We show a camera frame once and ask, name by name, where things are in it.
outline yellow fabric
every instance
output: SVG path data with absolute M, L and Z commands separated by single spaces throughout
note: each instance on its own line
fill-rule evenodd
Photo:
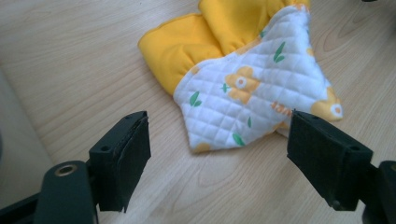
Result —
M 175 18 L 139 41 L 154 76 L 172 94 L 196 64 L 224 57 L 253 41 L 283 7 L 309 0 L 202 0 L 202 14 Z

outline green leaf print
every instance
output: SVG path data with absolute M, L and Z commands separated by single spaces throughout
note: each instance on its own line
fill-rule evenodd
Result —
M 249 128 L 251 128 L 251 117 L 249 117 L 248 120 L 247 120 L 247 126 L 248 126 Z
M 261 38 L 264 38 L 265 35 L 267 35 L 267 32 L 266 32 L 266 31 L 261 31 L 261 32 L 260 32 L 260 37 L 261 37 Z
M 223 86 L 221 87 L 221 89 L 224 91 L 224 93 L 226 93 L 228 91 L 228 89 L 230 89 L 231 87 L 229 87 L 227 85 L 227 83 L 224 83 Z
M 286 42 L 283 42 L 280 47 L 276 50 L 276 53 L 274 55 L 274 62 L 275 63 L 280 63 L 285 59 L 285 56 L 280 55 L 282 53 L 283 48 L 285 47 Z
M 191 106 L 197 107 L 202 104 L 202 101 L 198 101 L 198 96 L 199 96 L 199 92 L 197 91 L 195 94 L 193 94 L 190 97 L 190 105 Z
M 276 63 L 280 63 L 282 60 L 284 60 L 285 59 L 285 56 L 279 56 L 279 57 L 277 57 L 277 59 L 276 59 Z
M 238 144 L 238 146 L 243 147 L 245 145 L 244 141 L 242 140 L 242 137 L 237 133 L 233 134 L 233 140 L 235 141 L 236 144 Z

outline light wood grain surface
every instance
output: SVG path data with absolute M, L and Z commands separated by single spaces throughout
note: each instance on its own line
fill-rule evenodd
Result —
M 192 155 L 181 112 L 136 46 L 149 29 L 197 12 L 197 0 L 0 2 L 0 65 L 55 163 L 87 160 L 120 118 L 147 110 L 152 158 L 126 214 L 101 223 L 361 223 L 334 212 L 273 134 Z M 343 100 L 334 123 L 396 160 L 396 1 L 312 0 L 312 45 Z

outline quilted white fabric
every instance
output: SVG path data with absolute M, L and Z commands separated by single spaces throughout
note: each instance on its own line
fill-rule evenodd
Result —
M 242 147 L 287 129 L 294 108 L 327 120 L 343 116 L 313 56 L 309 20 L 305 6 L 284 7 L 253 43 L 183 77 L 174 99 L 192 150 Z

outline yellow flower print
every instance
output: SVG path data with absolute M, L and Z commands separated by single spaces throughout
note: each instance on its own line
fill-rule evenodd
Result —
M 228 75 L 225 81 L 231 87 L 228 95 L 235 100 L 240 100 L 244 105 L 250 100 L 251 93 L 260 85 L 260 81 L 253 77 L 253 68 L 249 66 L 239 68 L 236 74 Z
M 327 100 L 315 102 L 311 107 L 311 113 L 326 120 L 339 120 L 343 117 L 341 101 L 335 96 L 334 90 L 327 88 Z
M 298 0 L 291 0 L 291 4 L 294 5 L 295 7 L 297 7 L 297 10 L 299 10 L 299 11 L 302 11 L 303 7 L 305 7 L 306 11 L 309 12 L 308 7 L 304 3 L 301 3 Z
M 199 144 L 192 152 L 193 153 L 201 153 L 210 151 L 210 145 L 208 143 Z
M 314 51 L 313 51 L 311 48 L 307 49 L 307 50 L 306 50 L 306 53 L 307 53 L 309 56 L 314 57 Z

